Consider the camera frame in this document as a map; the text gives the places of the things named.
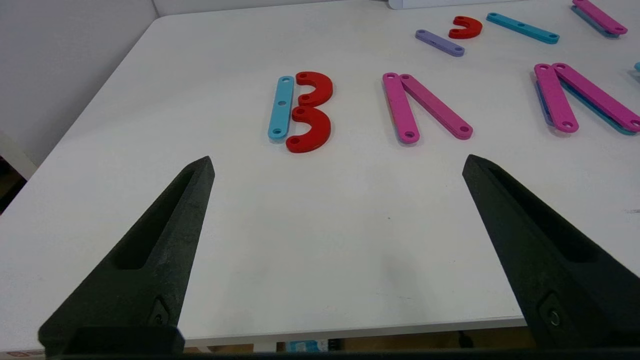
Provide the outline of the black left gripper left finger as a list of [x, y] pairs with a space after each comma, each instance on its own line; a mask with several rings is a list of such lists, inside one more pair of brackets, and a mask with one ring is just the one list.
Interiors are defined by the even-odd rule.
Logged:
[[38, 331], [48, 358], [178, 358], [215, 170], [185, 166]]

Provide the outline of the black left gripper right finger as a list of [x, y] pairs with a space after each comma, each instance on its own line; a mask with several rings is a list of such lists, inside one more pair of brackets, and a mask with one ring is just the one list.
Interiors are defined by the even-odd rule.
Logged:
[[638, 276], [488, 159], [462, 177], [531, 333], [554, 348], [638, 348]]

